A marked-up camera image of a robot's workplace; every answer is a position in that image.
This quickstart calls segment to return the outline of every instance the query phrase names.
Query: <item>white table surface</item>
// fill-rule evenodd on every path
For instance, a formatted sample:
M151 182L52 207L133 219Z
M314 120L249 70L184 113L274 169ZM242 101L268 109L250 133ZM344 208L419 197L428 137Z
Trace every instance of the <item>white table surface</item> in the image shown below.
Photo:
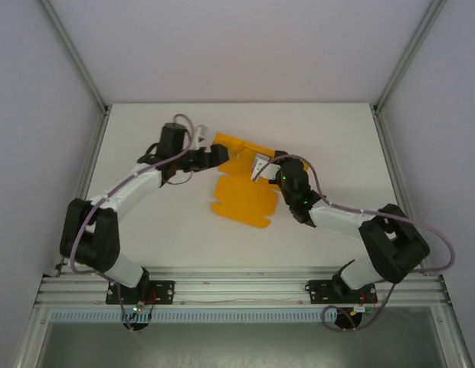
M121 103L113 105L88 197L125 178L175 113L195 124L305 156L334 202L380 208L395 202L366 103ZM184 179L176 176L173 181ZM216 169L148 195L120 223L122 252L146 267L295 268L341 266L362 241L297 223L283 200L268 228L211 211Z

